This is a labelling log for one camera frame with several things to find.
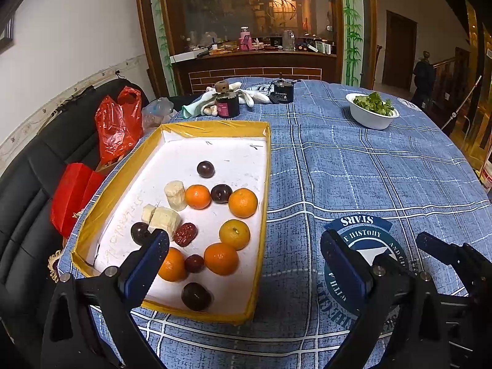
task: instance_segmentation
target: yellow tape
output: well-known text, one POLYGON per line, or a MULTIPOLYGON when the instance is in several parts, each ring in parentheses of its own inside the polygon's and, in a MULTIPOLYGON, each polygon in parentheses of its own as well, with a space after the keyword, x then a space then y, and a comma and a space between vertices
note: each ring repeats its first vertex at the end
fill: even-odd
POLYGON ((268 190, 270 185, 270 167, 271 167, 271 131, 268 122, 252 121, 200 121, 200 122, 179 122, 161 125, 149 138, 142 143, 139 148, 127 159, 120 170, 111 179, 108 185, 102 191, 100 197, 90 209, 88 215, 82 222, 78 239, 72 251, 72 261, 80 272, 87 277, 97 276, 99 273, 93 266, 87 263, 89 251, 95 243, 109 215, 115 208, 117 202, 130 185, 139 169, 159 145, 162 137, 162 131, 175 132, 183 137, 264 137, 267 142, 267 170, 265 173, 265 193, 263 195, 263 209, 261 216, 260 241, 258 256, 256 260, 256 271, 253 281, 252 293, 249 297, 246 310, 244 313, 235 315, 218 315, 206 312, 191 312, 187 310, 168 307, 154 301, 145 300, 142 307, 154 309, 159 312, 170 313, 172 315, 182 316, 193 320, 204 322, 224 322, 232 324, 241 324, 254 315, 256 301, 258 298, 258 283, 261 276, 263 265, 263 254, 265 252, 265 239, 267 227, 267 206, 268 190))

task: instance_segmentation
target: picture frame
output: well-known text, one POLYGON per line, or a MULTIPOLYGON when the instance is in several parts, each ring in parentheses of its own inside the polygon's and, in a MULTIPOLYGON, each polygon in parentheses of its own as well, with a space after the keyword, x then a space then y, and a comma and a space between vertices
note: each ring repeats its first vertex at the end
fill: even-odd
POLYGON ((7 22, 6 27, 0 33, 0 54, 14 43, 14 18, 7 22))

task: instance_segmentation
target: white tray with yellow border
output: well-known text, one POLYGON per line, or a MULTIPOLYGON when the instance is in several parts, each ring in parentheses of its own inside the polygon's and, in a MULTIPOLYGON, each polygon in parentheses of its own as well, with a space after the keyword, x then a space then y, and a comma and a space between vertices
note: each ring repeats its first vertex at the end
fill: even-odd
MULTIPOLYGON (((162 125, 132 153, 85 217, 72 251, 73 263, 85 276, 121 265, 139 248, 130 228, 141 221, 143 207, 169 207, 164 186, 170 181, 182 181, 185 188, 205 185, 209 190, 222 183, 233 190, 245 187, 257 196, 258 209, 242 219, 251 239, 238 251, 238 269, 219 276, 204 268, 179 282, 156 276, 142 307, 210 322, 239 324, 252 318, 265 249, 270 148, 267 122, 209 120, 162 125), (201 161, 212 162, 213 177, 198 175, 201 161), (212 303, 206 310, 192 311, 181 301, 181 291, 190 282, 211 292, 212 303)), ((198 228, 197 237, 184 248, 171 241, 170 246, 185 257, 203 256, 208 245, 220 242, 222 224, 235 219, 227 204, 214 202, 203 210, 186 207, 179 214, 181 223, 191 222, 198 228)))

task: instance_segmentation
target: glass partition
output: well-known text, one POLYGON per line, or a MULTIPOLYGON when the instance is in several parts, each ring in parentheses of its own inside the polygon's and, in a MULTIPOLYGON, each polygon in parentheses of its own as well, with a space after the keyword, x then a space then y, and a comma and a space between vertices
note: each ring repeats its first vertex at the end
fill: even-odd
POLYGON ((253 38, 316 34, 333 41, 332 0, 184 0, 186 37, 209 44, 210 37, 237 40, 242 26, 253 38))

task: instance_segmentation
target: red bag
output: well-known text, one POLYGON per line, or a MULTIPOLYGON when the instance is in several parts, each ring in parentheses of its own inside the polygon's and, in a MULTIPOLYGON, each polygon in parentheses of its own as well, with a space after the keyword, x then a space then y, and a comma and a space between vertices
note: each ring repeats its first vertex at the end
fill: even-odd
POLYGON ((125 86, 117 103, 110 96, 104 97, 95 114, 95 123, 101 165, 105 165, 135 147, 144 134, 140 91, 125 86))
POLYGON ((104 176, 84 164, 67 165, 51 204, 50 221, 68 239, 80 212, 102 184, 104 176))

